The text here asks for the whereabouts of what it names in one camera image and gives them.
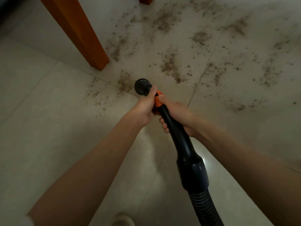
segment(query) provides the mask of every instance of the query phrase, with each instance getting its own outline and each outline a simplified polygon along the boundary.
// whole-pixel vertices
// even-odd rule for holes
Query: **vacuum hose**
[[[147,96],[151,87],[146,79],[139,79],[135,83],[135,90],[140,95]],[[209,180],[203,159],[195,152],[183,125],[171,117],[166,105],[160,103],[158,99],[160,94],[162,93],[157,91],[155,106],[169,128],[178,153],[177,166],[182,186],[188,191],[197,217],[202,226],[224,225],[208,191]]]

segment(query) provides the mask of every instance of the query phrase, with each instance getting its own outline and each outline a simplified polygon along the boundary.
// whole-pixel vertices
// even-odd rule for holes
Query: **tile floor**
[[[2,225],[15,225],[104,138],[137,101],[133,84],[142,77],[301,172],[300,0],[79,1],[111,61],[102,72],[39,0],[24,0],[0,26]],[[216,159],[193,144],[225,225],[271,225]],[[108,225],[116,213],[137,225],[198,225],[175,159],[170,137],[154,120],[91,225]]]

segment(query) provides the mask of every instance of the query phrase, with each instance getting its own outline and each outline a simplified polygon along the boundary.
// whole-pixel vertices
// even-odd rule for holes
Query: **foot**
[[[117,215],[111,226],[135,226],[133,220],[127,215]]]

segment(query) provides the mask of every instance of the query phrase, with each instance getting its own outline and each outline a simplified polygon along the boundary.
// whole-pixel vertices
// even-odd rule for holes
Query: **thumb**
[[[165,96],[165,95],[159,95],[159,101],[160,101],[162,104],[166,105],[167,107],[169,107],[170,104],[171,104],[171,101],[170,101],[170,100],[168,99],[168,97]]]
[[[149,93],[148,93],[148,97],[153,98],[157,93],[157,87],[156,86],[152,86]]]

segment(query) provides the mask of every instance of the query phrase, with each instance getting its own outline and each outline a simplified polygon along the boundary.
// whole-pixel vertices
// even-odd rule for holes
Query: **left hand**
[[[146,97],[139,98],[137,104],[133,107],[131,111],[137,113],[141,119],[142,125],[148,125],[153,117],[155,116],[153,112],[153,107],[155,104],[155,95],[157,93],[157,87],[152,86],[149,94]]]

